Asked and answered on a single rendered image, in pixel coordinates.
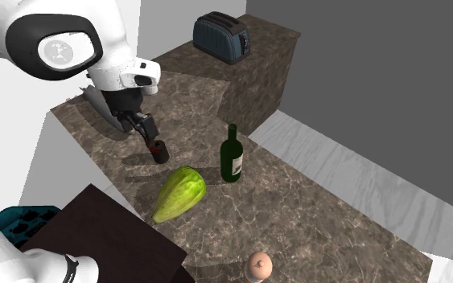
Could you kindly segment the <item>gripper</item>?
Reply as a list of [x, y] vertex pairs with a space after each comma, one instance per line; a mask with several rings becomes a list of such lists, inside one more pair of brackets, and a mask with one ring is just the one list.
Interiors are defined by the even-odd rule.
[[143, 102], [139, 88], [126, 88], [118, 91], [102, 91], [102, 96], [114, 117], [120, 114], [120, 122], [125, 133], [139, 132], [150, 151], [157, 151], [155, 138], [159, 135], [154, 118], [141, 112]]

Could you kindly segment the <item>small black cylinder red band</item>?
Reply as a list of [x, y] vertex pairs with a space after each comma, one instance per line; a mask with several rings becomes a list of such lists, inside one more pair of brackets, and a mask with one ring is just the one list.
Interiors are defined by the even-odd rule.
[[154, 161], [157, 164], [164, 164], [166, 163], [170, 155], [168, 153], [166, 144], [164, 141], [161, 140], [155, 140], [154, 143], [149, 147], [149, 150], [151, 152], [151, 155], [154, 159]]

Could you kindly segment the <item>green squash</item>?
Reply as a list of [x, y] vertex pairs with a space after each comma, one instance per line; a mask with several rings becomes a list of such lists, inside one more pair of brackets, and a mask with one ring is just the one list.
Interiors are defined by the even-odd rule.
[[160, 224], [182, 215], [194, 207], [206, 191], [206, 183], [197, 170], [190, 166], [179, 167], [163, 184], [152, 212], [152, 220]]

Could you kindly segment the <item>dark green glass bottle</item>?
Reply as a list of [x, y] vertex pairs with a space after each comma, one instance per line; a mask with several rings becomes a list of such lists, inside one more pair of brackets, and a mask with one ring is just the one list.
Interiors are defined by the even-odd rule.
[[220, 147], [220, 172], [227, 183], [234, 183], [241, 177], [243, 145], [237, 140], [237, 125], [229, 124], [228, 137]]

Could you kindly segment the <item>dark blue toaster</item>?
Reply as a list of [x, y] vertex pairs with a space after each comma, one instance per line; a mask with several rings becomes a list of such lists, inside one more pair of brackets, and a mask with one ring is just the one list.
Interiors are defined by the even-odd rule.
[[247, 26], [219, 11], [200, 16], [194, 23], [192, 35], [195, 48], [230, 65], [250, 54]]

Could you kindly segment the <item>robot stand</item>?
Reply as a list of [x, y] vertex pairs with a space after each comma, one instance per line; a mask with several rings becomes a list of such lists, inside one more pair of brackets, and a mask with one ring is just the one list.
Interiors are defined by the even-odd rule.
[[32, 248], [92, 257], [98, 283], [196, 283], [181, 247], [92, 184], [20, 250]]

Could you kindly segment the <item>teal crate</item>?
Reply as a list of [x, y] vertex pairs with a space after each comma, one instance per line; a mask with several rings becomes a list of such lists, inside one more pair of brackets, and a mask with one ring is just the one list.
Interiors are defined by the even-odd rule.
[[16, 248], [21, 248], [59, 212], [55, 206], [7, 207], [0, 211], [0, 231]]

